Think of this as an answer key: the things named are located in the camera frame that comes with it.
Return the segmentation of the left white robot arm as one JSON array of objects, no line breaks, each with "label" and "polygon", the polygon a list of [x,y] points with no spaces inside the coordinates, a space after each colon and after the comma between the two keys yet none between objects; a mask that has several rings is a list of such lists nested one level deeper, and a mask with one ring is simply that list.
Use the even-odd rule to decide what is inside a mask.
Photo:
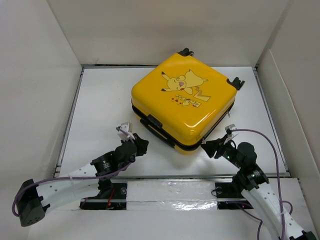
[{"label": "left white robot arm", "polygon": [[21,184],[12,203],[12,213],[22,227],[41,221],[46,214],[85,198],[107,198],[111,179],[124,172],[138,157],[147,153],[149,141],[136,133],[109,151],[65,176],[40,181],[28,179]]}]

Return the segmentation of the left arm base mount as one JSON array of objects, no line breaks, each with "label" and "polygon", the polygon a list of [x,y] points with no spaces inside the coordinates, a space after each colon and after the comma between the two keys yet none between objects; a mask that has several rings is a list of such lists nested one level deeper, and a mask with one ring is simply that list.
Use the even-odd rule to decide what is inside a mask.
[{"label": "left arm base mount", "polygon": [[110,210],[127,209],[128,184],[126,182],[111,182],[107,189],[100,191],[97,196],[83,198],[80,201],[81,210]]}]

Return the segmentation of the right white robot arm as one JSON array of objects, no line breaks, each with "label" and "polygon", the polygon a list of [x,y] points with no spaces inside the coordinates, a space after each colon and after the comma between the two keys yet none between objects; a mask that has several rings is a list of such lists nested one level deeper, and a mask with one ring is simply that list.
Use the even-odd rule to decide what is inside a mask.
[{"label": "right white robot arm", "polygon": [[311,231],[305,231],[284,208],[280,193],[275,194],[269,179],[256,163],[257,154],[252,144],[232,144],[228,135],[201,145],[210,158],[225,158],[238,168],[232,177],[231,191],[244,197],[266,226],[273,240],[315,240]]}]

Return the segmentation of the yellow hard-shell suitcase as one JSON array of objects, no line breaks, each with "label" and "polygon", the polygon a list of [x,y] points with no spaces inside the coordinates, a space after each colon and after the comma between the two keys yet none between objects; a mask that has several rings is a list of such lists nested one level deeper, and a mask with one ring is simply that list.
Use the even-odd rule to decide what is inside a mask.
[{"label": "yellow hard-shell suitcase", "polygon": [[158,139],[182,154],[192,154],[231,110],[244,84],[184,48],[133,86],[132,110]]}]

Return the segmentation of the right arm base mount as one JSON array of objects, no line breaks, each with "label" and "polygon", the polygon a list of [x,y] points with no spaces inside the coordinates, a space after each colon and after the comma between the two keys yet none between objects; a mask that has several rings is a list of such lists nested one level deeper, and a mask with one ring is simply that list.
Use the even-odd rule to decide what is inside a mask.
[{"label": "right arm base mount", "polygon": [[218,210],[251,210],[252,205],[242,196],[239,187],[231,179],[217,180],[211,190],[217,200]]}]

